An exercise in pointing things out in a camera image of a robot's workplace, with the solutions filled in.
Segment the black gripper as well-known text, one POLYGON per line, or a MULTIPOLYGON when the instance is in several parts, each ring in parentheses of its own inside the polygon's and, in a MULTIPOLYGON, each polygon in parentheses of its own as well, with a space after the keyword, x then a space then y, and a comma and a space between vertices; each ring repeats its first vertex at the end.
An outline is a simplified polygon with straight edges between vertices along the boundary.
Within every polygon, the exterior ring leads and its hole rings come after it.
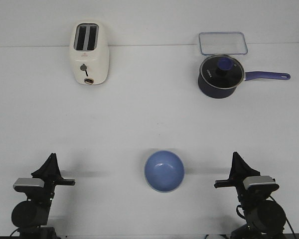
POLYGON ((216 180, 215 188, 235 187, 238 195, 238 201, 242 207, 255 207, 261 201, 269 197, 268 191, 252 190, 248 191, 243 185, 243 180, 251 176, 260 176, 260 172, 251 168, 240 156, 238 152, 233 152, 232 165, 229 179, 216 180))
POLYGON ((44 164, 31 175, 37 182, 26 190, 27 199, 44 207, 51 206, 56 186, 75 185, 75 179, 63 179, 61 176, 56 153, 51 153, 44 164))

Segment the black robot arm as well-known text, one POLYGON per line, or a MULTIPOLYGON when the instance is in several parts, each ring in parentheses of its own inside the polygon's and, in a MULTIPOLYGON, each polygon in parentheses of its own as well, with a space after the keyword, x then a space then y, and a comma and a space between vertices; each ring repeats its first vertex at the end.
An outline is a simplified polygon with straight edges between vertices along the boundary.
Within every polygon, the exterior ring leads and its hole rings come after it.
POLYGON ((274 200, 271 193, 279 185, 271 176, 261 175, 251 168, 234 152, 229 178, 216 180, 215 188, 235 187, 239 205, 236 213, 246 221, 244 225, 231 232, 232 239, 284 239, 284 226, 287 222, 283 208, 274 200))
POLYGON ((74 186, 75 180, 61 176, 56 153, 51 153, 31 175, 31 178, 18 178, 13 184, 13 189, 24 193, 26 200, 15 206, 11 221, 20 239, 58 239, 55 228, 46 226, 55 187, 74 186))

